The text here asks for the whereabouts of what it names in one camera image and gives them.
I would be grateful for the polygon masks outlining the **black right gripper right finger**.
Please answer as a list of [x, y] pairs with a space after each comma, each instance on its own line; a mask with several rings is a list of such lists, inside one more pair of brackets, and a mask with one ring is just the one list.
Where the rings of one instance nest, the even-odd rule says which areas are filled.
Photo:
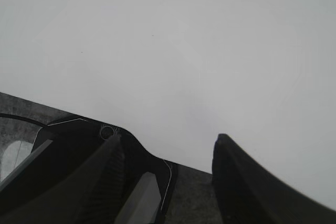
[[335, 223], [334, 210], [279, 180], [227, 134], [215, 142], [212, 175], [223, 223]]

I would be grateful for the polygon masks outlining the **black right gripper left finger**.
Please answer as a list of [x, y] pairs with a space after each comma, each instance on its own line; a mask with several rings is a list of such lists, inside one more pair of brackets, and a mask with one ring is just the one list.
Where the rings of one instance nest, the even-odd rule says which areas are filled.
[[124, 153], [113, 136], [79, 162], [48, 140], [1, 182], [1, 223], [114, 223], [121, 208]]

